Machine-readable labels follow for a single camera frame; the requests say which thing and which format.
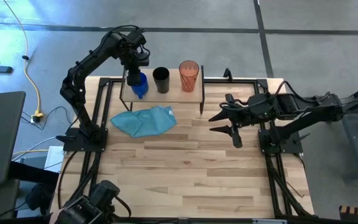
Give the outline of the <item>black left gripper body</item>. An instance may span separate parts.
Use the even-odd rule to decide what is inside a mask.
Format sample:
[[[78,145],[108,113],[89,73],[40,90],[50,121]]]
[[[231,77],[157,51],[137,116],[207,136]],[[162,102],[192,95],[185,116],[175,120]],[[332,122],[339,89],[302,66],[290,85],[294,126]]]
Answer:
[[[139,73],[138,53],[137,49],[124,49],[121,52],[121,65],[125,71]]]

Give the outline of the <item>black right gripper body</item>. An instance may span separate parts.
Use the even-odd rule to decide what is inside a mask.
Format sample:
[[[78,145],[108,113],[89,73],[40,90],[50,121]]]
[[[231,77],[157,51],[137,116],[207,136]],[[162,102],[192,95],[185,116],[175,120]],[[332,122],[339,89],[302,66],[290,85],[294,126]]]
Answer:
[[[225,111],[232,124],[229,128],[232,143],[236,148],[240,148],[242,147],[242,140],[239,129],[243,126],[269,121],[273,117],[277,95],[260,93],[251,96],[248,101],[242,102],[235,99],[231,94],[226,94],[225,99]]]

